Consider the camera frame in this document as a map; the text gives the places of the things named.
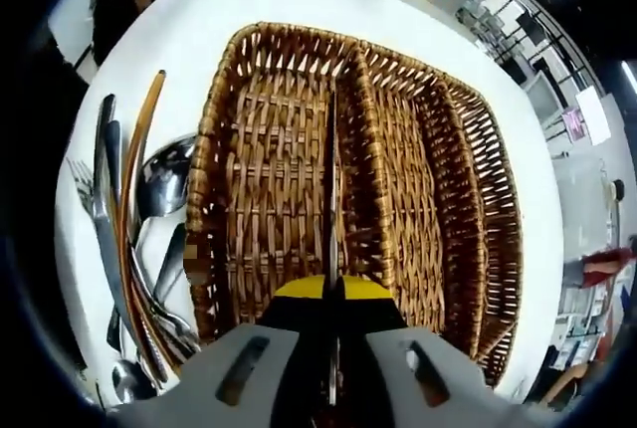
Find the woven wicker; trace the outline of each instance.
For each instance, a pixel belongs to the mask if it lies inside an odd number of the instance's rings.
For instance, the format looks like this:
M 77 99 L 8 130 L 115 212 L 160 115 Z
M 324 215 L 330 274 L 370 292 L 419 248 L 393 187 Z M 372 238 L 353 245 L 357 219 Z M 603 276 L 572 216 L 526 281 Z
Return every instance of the woven wicker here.
M 464 83 L 448 75 L 443 80 L 471 145 L 484 204 L 489 253 L 485 318 L 490 329 L 481 336 L 479 351 L 487 383 L 495 386 L 509 360 L 521 303 L 523 235 L 518 196 L 489 105 Z M 498 343 L 492 347 L 494 333 Z
M 441 332 L 474 357 L 486 247 L 471 150 L 439 72 L 376 45 L 361 47 L 385 116 L 396 301 L 409 324 Z
M 351 38 L 271 24 L 246 27 L 230 41 L 189 175 L 184 267 L 204 342 L 254 321 L 285 282 L 322 272 L 325 116 L 336 83 L 338 104 L 348 109 L 338 119 L 346 134 L 341 197 L 349 201 L 337 214 L 341 252 L 358 272 L 393 283 L 377 123 L 354 86 L 355 48 Z
M 517 320 L 521 234 L 489 108 L 416 60 L 303 27 L 239 31 L 204 108 L 184 257 L 201 339 L 253 321 L 284 282 L 320 272 L 333 93 L 342 267 L 390 289 L 410 324 L 481 360 L 494 385 Z

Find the spoon bowl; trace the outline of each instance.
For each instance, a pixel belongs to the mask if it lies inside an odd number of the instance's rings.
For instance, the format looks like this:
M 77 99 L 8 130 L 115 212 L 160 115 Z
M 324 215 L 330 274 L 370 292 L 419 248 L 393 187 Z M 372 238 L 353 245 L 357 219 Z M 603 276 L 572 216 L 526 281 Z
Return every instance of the spoon bowl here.
M 172 214 L 186 203 L 195 135 L 170 142 L 143 164 L 136 188 L 139 226 L 150 217 Z
M 115 394 L 122 403 L 147 400 L 157 396 L 157 390 L 152 386 L 139 363 L 125 359 L 118 360 L 112 369 L 111 377 Z

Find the knife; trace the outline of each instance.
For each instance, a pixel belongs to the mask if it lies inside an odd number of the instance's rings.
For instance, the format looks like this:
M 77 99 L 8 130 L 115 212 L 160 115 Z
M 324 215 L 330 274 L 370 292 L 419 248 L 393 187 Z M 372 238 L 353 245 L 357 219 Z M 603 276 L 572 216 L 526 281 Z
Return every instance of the knife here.
M 111 199 L 114 197 L 110 189 L 110 180 L 106 168 L 106 125 L 112 119 L 114 113 L 115 97 L 108 95 L 100 108 L 98 126 L 96 129 L 96 148 L 94 153 L 93 175 L 93 222 L 98 234 L 102 263 L 108 282 L 110 294 L 117 307 L 126 329 L 132 331 L 132 323 L 126 310 L 126 302 L 123 297 L 123 286 L 119 276 L 119 257 L 117 242 L 115 239 L 113 219 L 111 218 Z
M 112 196 L 115 201 L 115 207 L 118 207 L 119 197 L 121 195 L 121 162 L 123 161 L 123 141 L 119 121 L 111 121 L 106 125 L 104 139 L 108 178 L 113 192 Z M 106 330 L 106 343 L 115 351 L 121 353 L 121 338 L 119 332 L 119 312 L 116 307 L 113 307 L 110 313 L 108 329 Z
M 322 264 L 325 282 L 323 298 L 327 299 L 327 316 L 334 317 L 333 303 L 338 280 L 338 246 L 336 244 L 336 92 L 329 97 L 327 105 L 327 135 L 325 138 L 325 157 L 322 208 Z M 336 385 L 338 374 L 338 338 L 331 336 L 329 354 L 329 372 L 327 376 L 327 401 L 336 405 Z

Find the red clothing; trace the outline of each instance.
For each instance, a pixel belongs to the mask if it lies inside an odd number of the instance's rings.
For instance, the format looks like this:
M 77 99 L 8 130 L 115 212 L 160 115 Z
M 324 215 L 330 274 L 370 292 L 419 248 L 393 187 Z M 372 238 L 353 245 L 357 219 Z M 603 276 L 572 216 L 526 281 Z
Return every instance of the red clothing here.
M 606 252 L 598 252 L 597 254 L 583 257 L 582 262 L 584 263 L 584 267 L 586 264 L 605 264 L 609 262 L 617 262 L 617 270 L 612 274 L 607 274 L 605 272 L 584 271 L 584 283 L 582 284 L 582 287 L 586 289 L 588 287 L 593 287 L 597 284 L 601 284 L 606 279 L 613 277 L 621 272 L 622 269 L 626 267 L 626 264 L 628 264 L 635 258 L 635 254 L 633 254 L 630 249 L 625 247 L 612 249 Z

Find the white tablecloth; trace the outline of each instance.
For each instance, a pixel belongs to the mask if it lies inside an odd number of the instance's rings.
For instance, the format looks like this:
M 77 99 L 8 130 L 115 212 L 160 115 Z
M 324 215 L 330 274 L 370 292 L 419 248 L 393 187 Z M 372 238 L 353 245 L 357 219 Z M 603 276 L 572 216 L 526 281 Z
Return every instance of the white tablecloth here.
M 67 157 L 92 163 L 98 108 L 109 93 L 116 95 L 115 118 L 130 137 L 160 69 L 167 79 L 146 157 L 196 130 L 226 43 L 241 27 L 259 21 L 314 26 L 392 48 L 466 82 L 490 103 L 515 176 L 525 265 L 517 335 L 497 392 L 524 398 L 550 340 L 561 282 L 562 225 L 548 150 L 525 93 L 471 43 L 425 13 L 398 0 L 157 0 L 100 68 L 78 113 Z M 105 340 L 112 300 L 91 221 L 66 165 L 60 171 L 56 215 L 56 257 L 72 327 L 105 402 L 116 403 L 110 371 L 117 355 Z M 183 213 L 150 222 L 142 247 L 145 267 L 158 270 L 179 218 Z M 168 304 L 194 323 L 184 280 Z

